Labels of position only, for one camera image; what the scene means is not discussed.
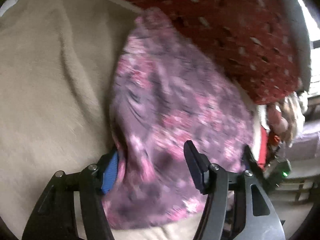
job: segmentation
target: pink patterned cloth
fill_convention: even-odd
[[[115,229],[147,228],[202,212],[186,140],[228,171],[242,169],[251,116],[237,88],[157,8],[136,19],[116,69],[111,126],[118,177],[104,197]]]

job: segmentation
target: beige fabric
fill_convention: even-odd
[[[108,88],[136,15],[109,0],[19,0],[0,18],[0,216],[18,238],[55,171],[112,146]]]
[[[86,239],[81,217],[80,196],[75,194],[75,214],[79,237]],[[196,214],[176,223],[135,230],[112,230],[115,240],[192,240],[198,228],[202,214]]]
[[[259,119],[258,107],[248,94],[244,91],[244,89],[239,85],[239,83],[233,80],[234,85],[239,90],[242,101],[247,107],[248,111],[250,111],[252,115],[252,125],[253,125],[253,142],[252,142],[252,155],[256,161],[259,160],[260,156],[260,148],[261,148],[261,124]]]

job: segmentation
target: window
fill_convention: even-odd
[[[306,21],[307,29],[309,32],[309,38],[313,44],[311,48],[311,83],[308,91],[308,96],[320,95],[320,29],[317,26],[316,21],[312,18],[307,7],[302,0],[298,0],[303,16]]]

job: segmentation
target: metal screw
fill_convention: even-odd
[[[244,174],[247,175],[248,177],[251,177],[253,175],[252,171],[249,171],[249,170],[244,171]]]
[[[217,171],[219,169],[219,165],[212,163],[210,164],[210,170]]]
[[[95,171],[97,168],[98,168],[98,166],[97,166],[96,164],[90,164],[90,165],[88,166],[88,169],[89,169],[90,171]]]
[[[54,174],[56,177],[60,178],[63,176],[63,171],[57,171],[55,174]]]

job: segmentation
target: red knit fabric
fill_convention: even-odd
[[[260,146],[260,153],[259,153],[259,160],[258,166],[260,168],[264,168],[267,159],[267,142],[268,142],[268,134],[266,129],[261,126],[261,146]]]
[[[159,7],[255,103],[276,102],[296,89],[299,68],[279,0],[127,1]]]

